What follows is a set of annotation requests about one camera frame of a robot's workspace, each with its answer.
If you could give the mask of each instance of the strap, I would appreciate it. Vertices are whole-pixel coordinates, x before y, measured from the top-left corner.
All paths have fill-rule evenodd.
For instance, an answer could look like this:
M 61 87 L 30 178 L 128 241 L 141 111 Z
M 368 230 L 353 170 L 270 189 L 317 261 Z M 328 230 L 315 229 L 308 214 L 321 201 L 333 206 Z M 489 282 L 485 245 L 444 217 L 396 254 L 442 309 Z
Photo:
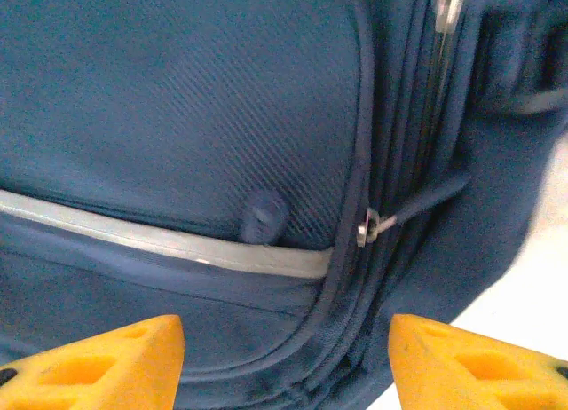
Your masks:
M 490 14 L 474 74 L 474 106 L 484 114 L 529 115 L 568 106 L 568 6 Z

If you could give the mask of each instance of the zipper pull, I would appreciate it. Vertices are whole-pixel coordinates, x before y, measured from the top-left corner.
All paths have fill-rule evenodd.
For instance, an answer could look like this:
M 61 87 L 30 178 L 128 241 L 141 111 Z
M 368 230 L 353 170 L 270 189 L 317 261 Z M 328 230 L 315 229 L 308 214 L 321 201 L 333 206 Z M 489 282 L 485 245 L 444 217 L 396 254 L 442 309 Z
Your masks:
M 441 182 L 426 185 L 419 193 L 409 198 L 395 215 L 381 217 L 374 209 L 367 209 L 365 221 L 357 227 L 357 246 L 364 248 L 373 243 L 380 233 L 448 201 L 459 193 L 469 182 L 469 173 L 455 170 Z
M 436 13 L 436 31 L 442 34 L 453 34 L 462 13 L 464 0 L 434 0 Z

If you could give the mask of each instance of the zipper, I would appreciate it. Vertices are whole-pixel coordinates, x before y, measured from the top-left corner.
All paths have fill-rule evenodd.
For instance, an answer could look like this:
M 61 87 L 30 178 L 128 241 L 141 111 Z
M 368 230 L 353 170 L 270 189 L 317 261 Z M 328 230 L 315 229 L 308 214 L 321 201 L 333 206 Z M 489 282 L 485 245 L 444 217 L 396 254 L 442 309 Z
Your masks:
M 454 57 L 454 35 L 462 15 L 463 2 L 464 0 L 432 0 L 435 13 L 434 48 L 430 58 L 428 89 L 422 112 L 421 139 L 416 158 L 418 164 L 413 174 L 415 184 L 422 178 L 422 171 L 428 163 L 442 113 L 448 71 Z M 441 183 L 424 187 L 394 215 L 384 217 L 375 209 L 368 208 L 365 220 L 357 227 L 357 245 L 364 248 L 373 243 L 379 234 L 394 225 L 402 225 L 409 218 L 454 197 L 468 182 L 467 172 L 456 171 Z

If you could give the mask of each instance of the yellow plastic object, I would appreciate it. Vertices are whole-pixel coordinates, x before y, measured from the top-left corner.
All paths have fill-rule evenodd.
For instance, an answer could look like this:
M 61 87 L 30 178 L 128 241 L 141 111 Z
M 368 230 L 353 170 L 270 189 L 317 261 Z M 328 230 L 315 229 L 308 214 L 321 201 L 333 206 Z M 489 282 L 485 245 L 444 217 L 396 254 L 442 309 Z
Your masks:
M 147 319 L 0 367 L 0 409 L 171 410 L 183 359 L 179 317 Z
M 413 315 L 389 357 L 404 410 L 568 410 L 568 362 Z

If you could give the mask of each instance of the navy fabric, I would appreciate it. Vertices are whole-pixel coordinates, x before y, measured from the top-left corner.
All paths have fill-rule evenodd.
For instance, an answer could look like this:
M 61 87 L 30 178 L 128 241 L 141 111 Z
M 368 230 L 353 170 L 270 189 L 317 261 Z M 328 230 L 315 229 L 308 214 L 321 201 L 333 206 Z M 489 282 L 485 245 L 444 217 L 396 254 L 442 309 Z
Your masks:
M 19 6 L 21 0 L 15 1 L 5 0 Z M 104 0 L 91 1 L 94 5 L 82 7 L 86 16 L 81 24 L 92 20 L 88 14 L 96 6 L 105 5 Z M 45 197 L 76 207 L 229 240 L 239 229 L 235 213 L 244 207 L 229 194 L 239 190 L 239 197 L 245 197 L 255 188 L 274 190 L 292 209 L 281 244 L 335 244 L 328 276 L 316 281 L 227 272 L 0 217 L 0 358 L 19 358 L 176 312 L 182 315 L 187 338 L 176 408 L 366 408 L 391 382 L 386 355 L 391 315 L 413 312 L 450 321 L 502 275 L 523 239 L 566 113 L 484 117 L 475 106 L 466 110 L 466 101 L 484 16 L 500 9 L 527 12 L 543 0 L 523 0 L 522 6 L 519 0 L 466 2 L 441 123 L 427 160 L 416 155 L 433 37 L 430 0 L 368 0 L 378 59 L 373 151 L 367 71 L 372 66 L 367 53 L 371 30 L 360 18 L 365 10 L 357 0 L 350 0 L 353 11 L 347 0 L 203 0 L 203 6 L 188 0 L 117 0 L 100 18 L 111 18 L 126 1 L 134 7 L 121 23 L 126 29 L 136 28 L 142 15 L 158 31 L 149 39 L 134 34 L 121 41 L 121 30 L 107 23 L 106 37 L 113 39 L 102 46 L 114 49 L 97 54 L 103 64 L 92 63 L 84 48 L 77 52 L 65 46 L 67 40 L 58 41 L 61 30 L 45 33 L 50 44 L 40 47 L 58 48 L 46 53 L 17 46 L 30 43 L 31 37 L 22 43 L 11 38 L 21 53 L 29 51 L 77 74 L 88 72 L 90 82 L 69 81 L 61 88 L 86 89 L 100 99 L 81 99 L 78 91 L 46 95 L 31 70 L 24 71 L 34 79 L 20 84 L 29 98 L 21 98 L 22 106 L 8 110 L 3 120 L 17 114 L 34 124 L 18 123 L 26 126 L 25 136 L 15 128 L 2 130 L 7 132 L 0 139 L 6 156 L 0 160 L 18 161 L 2 165 L 11 169 L 0 172 L 3 186 L 38 195 L 49 191 Z M 182 5 L 195 11 L 156 15 Z M 32 9 L 31 3 L 26 9 Z M 68 6 L 71 14 L 77 9 Z M 181 31 L 177 25 L 183 16 L 193 21 L 187 29 L 203 33 Z M 172 24 L 175 32 L 163 34 Z M 87 31 L 95 41 L 102 38 Z M 176 62 L 169 49 L 181 51 L 173 57 Z M 61 66 L 61 51 L 74 53 L 81 62 Z M 252 59 L 264 63 L 251 64 Z M 19 61 L 7 60 L 0 72 L 13 78 L 9 67 Z M 164 111 L 144 90 L 156 89 L 152 86 L 157 83 L 163 88 L 164 81 L 157 79 L 172 65 Z M 186 80 L 188 71 L 194 73 L 194 82 Z M 57 72 L 40 73 L 47 80 Z M 4 95 L 12 110 L 14 94 Z M 76 107 L 43 104 L 40 97 L 68 97 Z M 26 104 L 29 113 L 24 113 Z M 113 115 L 107 116 L 103 106 L 112 107 Z M 89 115 L 78 114 L 86 107 Z M 65 133 L 34 129 L 42 119 L 50 124 L 48 115 L 54 114 L 70 119 L 60 127 Z M 184 119 L 190 118 L 192 128 L 187 128 Z M 85 128 L 76 135 L 74 119 L 96 123 L 99 129 Z M 155 132 L 158 126 L 165 130 L 161 135 Z M 95 139 L 101 149 L 84 146 Z M 20 149 L 38 145 L 39 152 L 35 159 L 24 157 L 14 143 Z M 55 154 L 54 148 L 67 154 Z M 77 176 L 88 170 L 91 159 L 89 173 Z M 59 176 L 52 175 L 53 161 L 65 168 L 58 170 Z M 109 162 L 120 168 L 109 171 Z M 417 167 L 423 175 L 415 175 Z M 356 248 L 355 229 L 369 204 L 369 187 L 371 206 L 392 214 L 422 185 L 442 180 L 450 167 L 471 175 L 461 195 L 402 228 L 392 228 L 373 246 Z M 14 169 L 21 170 L 15 172 L 19 182 L 14 181 Z M 160 176 L 163 172 L 170 175 Z M 320 182 L 313 182 L 315 176 Z M 32 190 L 29 181 L 34 178 Z M 91 193 L 84 193 L 85 181 L 90 181 Z M 294 187 L 294 193 L 287 187 Z M 208 198 L 216 202 L 206 201 L 207 191 L 214 189 Z M 195 190 L 205 194 L 192 195 Z M 219 202 L 226 206 L 219 209 Z
M 177 313 L 185 374 L 263 357 L 296 330 L 320 285 L 145 254 L 13 217 L 0 217 L 0 235 L 5 336 L 50 349 Z
M 344 0 L 0 6 L 2 188 L 225 240 L 276 191 L 280 245 L 332 245 L 359 95 Z
M 482 75 L 476 80 L 484 97 L 507 99 L 516 91 L 521 67 L 525 57 L 525 46 L 531 18 L 529 15 L 493 18 L 485 24 L 481 35 L 477 58 L 480 63 L 476 70 Z
M 568 27 L 558 29 L 548 42 L 546 85 L 568 87 Z

